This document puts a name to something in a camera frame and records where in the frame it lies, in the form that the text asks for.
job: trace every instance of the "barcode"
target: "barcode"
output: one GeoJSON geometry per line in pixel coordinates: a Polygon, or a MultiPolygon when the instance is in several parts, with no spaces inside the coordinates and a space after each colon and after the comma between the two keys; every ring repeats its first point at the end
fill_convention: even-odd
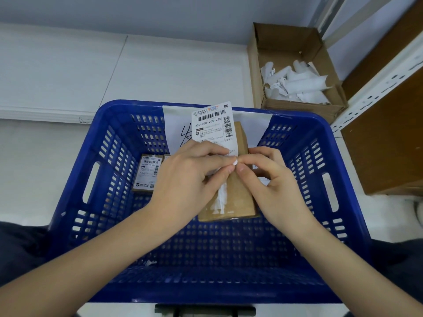
{"type": "Polygon", "coordinates": [[[230,124],[230,116],[223,118],[223,125],[225,126],[225,137],[232,137],[232,126],[230,124]]]}
{"type": "Polygon", "coordinates": [[[226,109],[216,111],[216,112],[212,112],[212,113],[209,113],[207,115],[198,117],[197,121],[203,121],[203,120],[206,120],[206,119],[214,118],[214,117],[220,116],[221,114],[225,114],[225,113],[226,113],[226,109]]]}

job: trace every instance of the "basket handle hole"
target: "basket handle hole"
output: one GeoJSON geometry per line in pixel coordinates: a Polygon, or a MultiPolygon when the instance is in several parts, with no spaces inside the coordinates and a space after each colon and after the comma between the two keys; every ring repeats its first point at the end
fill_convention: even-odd
{"type": "Polygon", "coordinates": [[[82,201],[86,204],[90,200],[91,192],[93,190],[94,182],[97,178],[97,173],[99,169],[100,169],[100,163],[97,161],[96,163],[94,163],[91,169],[91,173],[88,178],[87,185],[85,186],[84,193],[82,194],[82,201]]]}
{"type": "Polygon", "coordinates": [[[333,187],[332,179],[330,178],[330,175],[327,172],[325,172],[321,176],[323,178],[323,183],[325,184],[326,194],[329,198],[330,207],[332,208],[332,212],[335,213],[339,210],[339,203],[335,194],[335,188],[333,187]]]}

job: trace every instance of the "white floor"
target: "white floor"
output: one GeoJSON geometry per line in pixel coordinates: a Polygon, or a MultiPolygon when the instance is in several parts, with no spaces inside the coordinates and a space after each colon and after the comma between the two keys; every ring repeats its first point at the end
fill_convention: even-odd
{"type": "MultiPolygon", "coordinates": [[[[0,221],[46,225],[88,131],[87,125],[0,120],[0,221]]],[[[366,196],[342,138],[337,143],[375,239],[422,238],[412,199],[366,196]]],[[[344,305],[257,305],[257,316],[342,316],[344,305]]],[[[91,316],[156,316],[154,304],[85,304],[91,316]]]]}

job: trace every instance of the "cardboard box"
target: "cardboard box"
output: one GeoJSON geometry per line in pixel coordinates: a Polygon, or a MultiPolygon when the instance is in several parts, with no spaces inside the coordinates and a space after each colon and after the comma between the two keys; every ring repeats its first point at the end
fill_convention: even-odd
{"type": "Polygon", "coordinates": [[[326,47],[315,28],[254,23],[251,41],[247,47],[250,63],[252,95],[255,108],[314,112],[332,123],[348,107],[341,82],[333,67],[326,47]],[[323,93],[330,104],[312,104],[267,99],[260,68],[273,62],[279,70],[292,66],[295,60],[312,61],[321,76],[328,75],[323,93]]]}
{"type": "MultiPolygon", "coordinates": [[[[240,122],[235,122],[236,140],[238,142],[238,155],[248,153],[247,137],[240,122]]],[[[232,172],[227,180],[228,199],[224,213],[212,209],[217,198],[217,192],[206,207],[198,214],[198,221],[208,222],[223,219],[255,217],[257,215],[254,199],[250,191],[244,186],[236,172],[232,172]]]]}
{"type": "Polygon", "coordinates": [[[153,192],[157,173],[163,162],[162,155],[142,154],[132,186],[133,192],[153,192]]]}

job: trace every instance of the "hand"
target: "hand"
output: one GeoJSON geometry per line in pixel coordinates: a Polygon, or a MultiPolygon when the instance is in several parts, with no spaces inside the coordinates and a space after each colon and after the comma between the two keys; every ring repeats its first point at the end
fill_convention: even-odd
{"type": "Polygon", "coordinates": [[[152,212],[162,213],[163,219],[177,226],[176,231],[184,227],[235,170],[236,157],[223,156],[228,153],[228,149],[209,141],[189,140],[160,166],[149,203],[152,212]],[[206,174],[218,168],[205,181],[206,174]]]}
{"type": "Polygon", "coordinates": [[[302,225],[315,221],[304,203],[297,181],[285,166],[278,149],[256,147],[238,157],[236,172],[248,187],[266,219],[288,238],[301,231],[302,225]],[[256,165],[251,170],[248,165],[256,165]],[[257,177],[270,179],[268,186],[257,177]]]}

